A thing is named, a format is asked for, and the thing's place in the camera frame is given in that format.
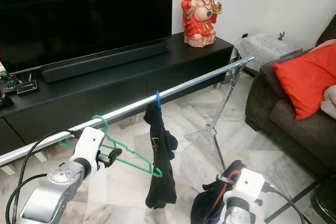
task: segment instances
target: brown sofa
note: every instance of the brown sofa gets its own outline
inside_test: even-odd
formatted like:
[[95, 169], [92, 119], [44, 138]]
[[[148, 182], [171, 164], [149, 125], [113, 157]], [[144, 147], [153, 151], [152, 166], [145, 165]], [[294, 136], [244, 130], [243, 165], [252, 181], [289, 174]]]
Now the brown sofa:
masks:
[[[336, 15], [317, 45], [335, 38]], [[321, 175], [336, 164], [336, 120], [319, 111], [307, 119], [296, 121], [294, 106], [274, 72], [275, 62], [300, 57], [307, 51], [261, 67], [248, 95], [245, 121], [254, 130], [263, 130], [270, 135], [314, 174]]]

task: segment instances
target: television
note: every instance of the television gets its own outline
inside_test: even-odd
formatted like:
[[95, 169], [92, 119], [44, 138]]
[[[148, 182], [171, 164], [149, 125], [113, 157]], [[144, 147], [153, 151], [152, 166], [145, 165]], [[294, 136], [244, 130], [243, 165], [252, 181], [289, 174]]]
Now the television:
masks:
[[0, 61], [9, 73], [66, 66], [157, 44], [171, 26], [172, 0], [0, 0]]

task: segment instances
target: black cable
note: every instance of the black cable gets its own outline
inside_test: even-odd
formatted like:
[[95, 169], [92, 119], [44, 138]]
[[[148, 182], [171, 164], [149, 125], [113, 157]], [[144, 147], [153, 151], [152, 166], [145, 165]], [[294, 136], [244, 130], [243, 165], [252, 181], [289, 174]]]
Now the black cable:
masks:
[[291, 206], [294, 208], [294, 210], [296, 212], [298, 212], [300, 219], [301, 219], [301, 223], [305, 224], [304, 218], [303, 218], [303, 214], [301, 213], [301, 211], [299, 210], [299, 208], [297, 208], [297, 206], [295, 206], [295, 204], [291, 201], [290, 198], [288, 198], [286, 195], [284, 195], [282, 192], [275, 190], [274, 188], [272, 188], [271, 192], [276, 193], [278, 195], [280, 195], [282, 198], [284, 198], [286, 201], [288, 201], [288, 203], [291, 204]]
[[[22, 164], [22, 168], [21, 168], [21, 172], [20, 172], [20, 177], [19, 177], [19, 182], [17, 183], [17, 186], [19, 187], [20, 184], [22, 183], [22, 180], [23, 180], [23, 174], [25, 172], [25, 169], [26, 169], [26, 165], [27, 165], [27, 162], [28, 162], [28, 159], [30, 157], [30, 155], [32, 154], [33, 150], [36, 148], [36, 146], [41, 143], [44, 139], [46, 139], [47, 137], [50, 137], [52, 135], [55, 135], [57, 133], [60, 133], [60, 132], [69, 132], [71, 134], [75, 134], [76, 132], [75, 131], [70, 131], [70, 130], [58, 130], [58, 131], [53, 131], [53, 132], [50, 132], [48, 133], [47, 135], [45, 135], [44, 137], [42, 137], [39, 141], [37, 141], [32, 147], [31, 149], [29, 150], [29, 152], [27, 153], [26, 155], [26, 158]], [[19, 195], [20, 195], [20, 189], [18, 189], [18, 191], [16, 192], [16, 195], [15, 195], [15, 200], [14, 200], [14, 208], [13, 208], [13, 216], [12, 216], [12, 223], [15, 223], [16, 222], [16, 215], [17, 215], [17, 204], [19, 202]]]
[[15, 195], [17, 195], [17, 193], [20, 191], [20, 188], [23, 187], [24, 185], [26, 185], [29, 181], [36, 179], [36, 178], [41, 178], [41, 177], [46, 177], [47, 174], [40, 174], [40, 175], [35, 175], [33, 177], [30, 177], [28, 179], [26, 179], [25, 181], [23, 181], [20, 185], [18, 185], [18, 187], [15, 188], [15, 190], [13, 191], [12, 195], [10, 196], [8, 202], [7, 202], [7, 206], [6, 206], [6, 212], [5, 212], [5, 218], [6, 218], [6, 223], [7, 224], [11, 224], [10, 219], [9, 219], [9, 210], [10, 210], [10, 205], [12, 204], [13, 198], [15, 197]]

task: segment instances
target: black cloth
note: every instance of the black cloth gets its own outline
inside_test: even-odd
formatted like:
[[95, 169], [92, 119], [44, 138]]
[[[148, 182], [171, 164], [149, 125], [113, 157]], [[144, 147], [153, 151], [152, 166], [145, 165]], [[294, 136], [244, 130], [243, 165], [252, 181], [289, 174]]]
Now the black cloth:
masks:
[[154, 153], [153, 171], [156, 172], [158, 167], [163, 173], [161, 178], [152, 176], [146, 205], [154, 209], [164, 208], [166, 203], [176, 203], [175, 181], [170, 160], [175, 157], [172, 150], [176, 150], [178, 142], [169, 131], [165, 130], [161, 109], [156, 103], [147, 106], [143, 118], [151, 126], [150, 135]]
[[[234, 161], [222, 176], [236, 181], [244, 167], [240, 160]], [[217, 180], [202, 187], [205, 191], [196, 196], [191, 209], [191, 224], [218, 223], [224, 207], [223, 195], [226, 191], [232, 190], [232, 185]]]

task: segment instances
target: statue base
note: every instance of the statue base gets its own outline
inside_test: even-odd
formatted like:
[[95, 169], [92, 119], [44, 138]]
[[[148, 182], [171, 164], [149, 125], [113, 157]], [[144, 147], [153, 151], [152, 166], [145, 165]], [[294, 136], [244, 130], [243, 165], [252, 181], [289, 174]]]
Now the statue base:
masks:
[[207, 45], [211, 45], [216, 40], [216, 34], [210, 34], [207, 36], [202, 36], [199, 39], [196, 39], [194, 36], [190, 37], [184, 34], [184, 42], [189, 44], [192, 47], [205, 47]]

